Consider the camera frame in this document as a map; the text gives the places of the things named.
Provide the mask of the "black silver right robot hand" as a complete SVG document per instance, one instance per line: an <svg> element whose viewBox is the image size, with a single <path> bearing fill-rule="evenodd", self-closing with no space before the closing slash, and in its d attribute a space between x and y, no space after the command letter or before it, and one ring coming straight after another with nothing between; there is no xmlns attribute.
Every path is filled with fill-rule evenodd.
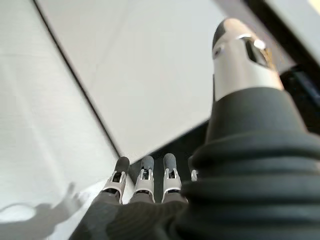
<svg viewBox="0 0 320 240"><path fill-rule="evenodd" d="M163 158L163 197L154 200L154 159L141 161L122 203L129 160L111 177L73 240L317 240L320 138L308 132L265 44L235 18L212 42L213 103L204 146L182 183L176 158Z"/></svg>

